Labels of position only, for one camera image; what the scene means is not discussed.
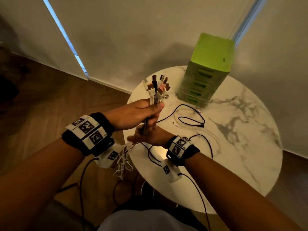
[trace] white wall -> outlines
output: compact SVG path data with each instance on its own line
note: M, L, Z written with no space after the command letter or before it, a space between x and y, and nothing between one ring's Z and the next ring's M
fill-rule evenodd
M187 65L201 32L232 38L255 0L49 0L90 79L132 92Z
M86 79L42 0L0 0L0 40L18 54Z
M308 0L268 0L239 43L231 75L272 113L283 148L308 158Z

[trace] shoe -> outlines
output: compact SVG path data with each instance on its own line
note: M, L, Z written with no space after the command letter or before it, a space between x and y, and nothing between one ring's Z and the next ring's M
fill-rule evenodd
M147 183L147 181L145 181L142 184L141 192L140 192L140 194L142 196L146 196L148 198L153 198L154 197L154 192L155 192L155 189L152 186L150 186L150 184Z

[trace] tangled white cable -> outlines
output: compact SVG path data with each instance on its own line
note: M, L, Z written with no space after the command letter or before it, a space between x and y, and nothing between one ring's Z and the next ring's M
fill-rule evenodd
M123 146L123 150L119 154L117 159L117 170L114 172L113 175L119 177L123 180L123 174L125 170L132 171L133 167L129 161L129 151L135 147L135 144L132 142L128 142Z

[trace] green plastic top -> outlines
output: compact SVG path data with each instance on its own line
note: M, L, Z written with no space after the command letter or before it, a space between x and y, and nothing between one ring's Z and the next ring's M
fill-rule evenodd
M233 40L201 33L190 60L201 66L230 72L234 45Z

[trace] table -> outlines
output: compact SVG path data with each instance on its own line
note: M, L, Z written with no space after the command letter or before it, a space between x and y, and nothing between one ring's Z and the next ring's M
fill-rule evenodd
M154 74L165 75L171 86L170 97L165 100L165 108L160 119L170 115L180 104L187 104L176 97L187 66L163 69ZM128 103L149 98L140 83L131 94ZM201 121L193 110L181 106L173 116L158 123L161 128L175 134L191 137L203 134L213 149L213 160L220 163L250 186L265 196L274 186L282 165L282 148L278 128L273 117L262 101L234 78L227 76L205 108L196 108L205 119L205 127L192 127L178 121L177 117L187 116ZM133 135L134 129L124 131L124 138ZM210 149L202 137L194 137L192 142L201 152L210 157ZM152 147L152 154L162 160L166 159L162 147ZM147 150L137 144L130 152L131 159L141 176L159 193L173 202L191 210L204 212L200 196L186 177L169 183L163 169L148 159ZM180 166L182 173L189 173ZM216 214L213 207L202 194L207 212Z

